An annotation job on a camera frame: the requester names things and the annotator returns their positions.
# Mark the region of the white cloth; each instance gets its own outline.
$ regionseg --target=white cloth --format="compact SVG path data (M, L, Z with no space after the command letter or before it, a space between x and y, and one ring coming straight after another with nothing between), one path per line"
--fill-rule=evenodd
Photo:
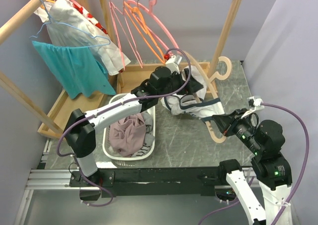
M108 35L81 15L69 0L57 0L55 3L45 2L45 6L56 22L67 23L81 29L89 33L91 37L103 36L108 38ZM41 18L42 22L49 22L48 15L44 9L39 7L34 13ZM52 24L46 26L52 44L55 46L81 47L109 43L106 39L100 37L92 39L77 29L67 25L56 24L53 21ZM116 75L124 68L120 50L113 42L110 42L109 45L90 47L89 49L95 58L105 65L110 75ZM130 60L125 55L124 63L125 65L130 63Z
M203 100L207 91L206 83L195 66L191 66L191 75L203 85L203 89L197 92L197 96ZM224 114L219 98L197 103L192 95L174 94L167 98L162 98L160 101L166 109L171 111L172 115L188 113L193 117L205 120L215 114Z

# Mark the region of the white wall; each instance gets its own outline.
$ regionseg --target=white wall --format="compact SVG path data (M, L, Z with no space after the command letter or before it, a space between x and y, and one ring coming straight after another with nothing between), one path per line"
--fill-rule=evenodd
M308 128L309 161L293 198L304 225L317 224L318 220L315 206L318 200L317 9L317 0L277 0L244 62L252 94L296 112ZM305 153L300 124L277 109L265 110L262 118L283 125L286 143L282 151L296 182Z
M0 0L0 25L28 1ZM0 46L0 70L48 112L61 86L29 40L40 26L40 20L31 17ZM0 102L0 224L10 225L14 222L30 169L36 168L46 139L37 133L39 120L1 87Z
M122 0L112 1L121 8ZM211 59L231 1L158 0L154 12L172 33L181 49L190 52L198 59ZM242 0L223 55L237 60L245 59L275 1ZM148 5L148 0L140 0L140 2ZM104 25L99 0L89 0L89 3L92 6L91 13ZM172 45L168 44L169 41L164 37L160 28L149 17L145 16L145 20L147 25L171 47ZM131 59L135 59L118 23L117 25L124 53ZM137 36L135 38L142 58L154 59L155 56L147 48L138 32L136 30L133 30L133 32Z

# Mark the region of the wooden clothing rack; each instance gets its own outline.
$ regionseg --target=wooden clothing rack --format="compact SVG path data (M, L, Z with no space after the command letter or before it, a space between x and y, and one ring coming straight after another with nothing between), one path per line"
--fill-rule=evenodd
M87 10L90 10L87 0L76 1L84 6ZM106 6L106 0L100 0L100 2L105 18L106 28L109 32L109 37L113 42L116 42L113 26L111 20L109 19L109 8ZM220 55L224 48L226 39L229 35L240 2L241 0L232 1L212 61L210 63L197 63L194 58L190 57L193 65L197 67L198 65L200 66L199 70L208 83L207 85L210 90L209 93L212 94L213 97L217 97L216 90L212 87L214 79L217 78L219 80L224 80L228 77L232 70L231 62L226 57L220 58ZM2 44L16 29L18 29L41 4L42 3L40 0L30 0L6 24L4 24L0 28L0 44ZM215 72L218 61L226 62L228 66L226 75L220 75L218 72ZM142 74L144 76L147 75L148 77L150 75L149 71L152 71L152 69L158 65L145 65L146 68L144 68L143 71L141 71L142 69L139 66L138 68L136 66L137 65L126 67L127 70L123 74L118 76L117 88L119 91L117 91L117 93L125 92L134 86L135 82L129 82L128 80L125 80L127 74L131 72L137 72L138 74ZM109 80L112 83L115 80L115 77L112 76L109 78ZM82 111L95 109L103 103L105 97L107 96L100 92L95 92L90 98L86 98L82 94L80 94L76 99L71 100L68 97L67 93L63 90L50 112L46 114L1 71L0 86L3 87L8 93L10 93L18 102L20 102L42 122L42 125L40 126L38 132L50 138L59 138L61 136L63 129L67 123L67 119L73 110L77 108L80 108Z

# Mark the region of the table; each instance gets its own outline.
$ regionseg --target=table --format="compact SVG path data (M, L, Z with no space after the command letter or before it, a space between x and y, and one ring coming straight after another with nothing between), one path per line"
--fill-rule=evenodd
M221 74L226 71L224 63L217 67ZM240 61L233 61L233 71L225 81L216 81L218 95L225 113L248 106L247 98L251 96ZM156 105L156 145L154 152L144 160L118 163L108 158L102 149L103 131L96 134L94 157L100 168L116 167L198 167L218 166L220 161L237 159L241 165L250 165L253 154L235 136L224 143L215 143L206 125L190 115L172 116L161 103ZM52 140L45 169L66 169L73 158L58 157L57 140ZM64 141L61 153L71 152L71 147Z

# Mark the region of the mauve clothing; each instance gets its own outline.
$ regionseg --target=mauve clothing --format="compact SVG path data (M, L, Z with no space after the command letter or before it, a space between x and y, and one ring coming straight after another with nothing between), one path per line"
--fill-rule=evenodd
M141 113L110 125L109 142L123 157L131 156L143 147L146 125Z

